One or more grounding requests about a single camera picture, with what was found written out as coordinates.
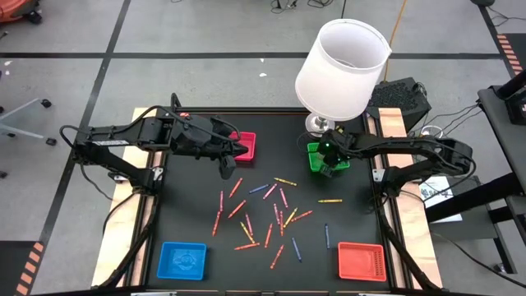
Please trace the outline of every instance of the red tray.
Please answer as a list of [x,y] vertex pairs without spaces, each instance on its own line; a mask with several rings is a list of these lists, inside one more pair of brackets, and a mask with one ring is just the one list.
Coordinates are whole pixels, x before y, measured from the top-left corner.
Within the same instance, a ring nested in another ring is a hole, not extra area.
[[[251,161],[254,159],[254,151],[256,150],[256,134],[254,132],[240,132],[241,140],[239,144],[248,147],[248,152],[242,155],[236,156],[234,159],[237,161]],[[230,134],[230,138],[235,139],[238,135],[236,132]]]
[[339,277],[386,281],[384,248],[368,243],[338,243]]

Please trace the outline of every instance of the white lampshade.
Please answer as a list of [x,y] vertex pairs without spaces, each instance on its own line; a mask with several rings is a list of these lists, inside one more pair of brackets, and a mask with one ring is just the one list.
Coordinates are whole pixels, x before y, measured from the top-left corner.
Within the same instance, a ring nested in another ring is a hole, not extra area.
[[391,54],[384,36],[361,21],[334,20],[321,27],[296,78],[296,94],[315,115],[356,118],[367,107]]

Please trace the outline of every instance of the table leg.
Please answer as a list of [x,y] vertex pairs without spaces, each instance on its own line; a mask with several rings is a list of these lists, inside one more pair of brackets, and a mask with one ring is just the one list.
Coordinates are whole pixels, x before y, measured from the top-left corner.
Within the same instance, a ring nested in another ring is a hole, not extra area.
[[483,206],[492,201],[498,201],[512,194],[523,191],[514,173],[508,173],[500,178],[461,193],[434,206],[426,208],[427,222],[431,223],[476,206]]

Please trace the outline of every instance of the blue plastic bin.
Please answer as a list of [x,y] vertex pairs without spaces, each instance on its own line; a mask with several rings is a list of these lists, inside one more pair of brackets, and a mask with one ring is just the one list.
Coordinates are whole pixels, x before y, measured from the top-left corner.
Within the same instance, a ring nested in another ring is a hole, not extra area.
[[205,257],[204,243],[163,243],[157,277],[171,280],[203,280]]

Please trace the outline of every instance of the green tray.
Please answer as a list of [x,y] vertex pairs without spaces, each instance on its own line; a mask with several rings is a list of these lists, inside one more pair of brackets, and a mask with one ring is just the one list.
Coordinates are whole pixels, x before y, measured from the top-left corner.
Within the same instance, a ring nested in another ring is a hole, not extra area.
[[[309,151],[309,163],[311,164],[312,172],[319,172],[323,165],[323,155],[319,154],[318,151],[319,143],[307,144],[307,150]],[[336,165],[335,170],[348,169],[351,164],[348,161],[344,161]]]

